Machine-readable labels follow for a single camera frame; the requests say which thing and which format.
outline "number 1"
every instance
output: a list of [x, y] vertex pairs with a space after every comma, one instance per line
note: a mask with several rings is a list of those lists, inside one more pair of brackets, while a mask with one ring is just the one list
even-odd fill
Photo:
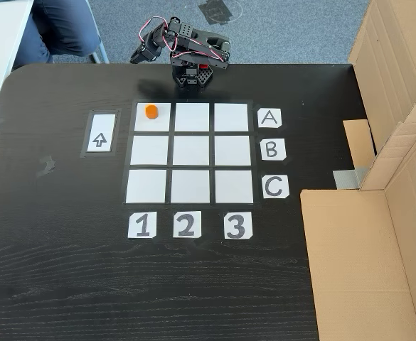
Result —
[[138, 237], [149, 237], [149, 232], [146, 232], [146, 228], [148, 227], [148, 214], [145, 213], [142, 215], [138, 220], [137, 223], [143, 222], [142, 231], [137, 233]]

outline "black table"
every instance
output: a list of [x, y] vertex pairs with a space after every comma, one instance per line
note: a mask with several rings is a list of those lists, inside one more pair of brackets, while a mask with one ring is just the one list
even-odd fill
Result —
[[[287, 174], [290, 196], [252, 208], [252, 239], [224, 239], [216, 209], [199, 239], [172, 237], [171, 210], [157, 237], [127, 238], [139, 99], [281, 108], [287, 160], [257, 170]], [[115, 154], [81, 158], [103, 109], [121, 110]], [[318, 340], [299, 193], [353, 168], [342, 121], [365, 117], [350, 65], [231, 65], [203, 91], [168, 65], [15, 71], [0, 96], [0, 340]]]

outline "person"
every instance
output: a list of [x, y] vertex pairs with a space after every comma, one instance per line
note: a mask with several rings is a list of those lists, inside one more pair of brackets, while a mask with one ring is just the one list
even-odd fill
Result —
[[14, 69], [31, 63], [52, 63], [53, 55], [85, 57], [99, 44], [86, 0], [34, 0]]

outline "arrow sign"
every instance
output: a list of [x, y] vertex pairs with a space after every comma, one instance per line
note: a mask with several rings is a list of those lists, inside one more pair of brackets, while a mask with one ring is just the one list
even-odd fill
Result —
[[92, 142], [97, 144], [96, 147], [101, 147], [102, 144], [107, 143], [107, 139], [103, 136], [103, 133], [100, 133], [95, 139], [92, 140]]

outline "black tape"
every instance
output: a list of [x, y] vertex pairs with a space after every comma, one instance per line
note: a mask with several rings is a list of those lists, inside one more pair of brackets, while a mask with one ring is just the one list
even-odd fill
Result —
[[207, 0], [205, 4], [198, 7], [210, 25], [216, 23], [225, 25], [233, 16], [223, 0]]

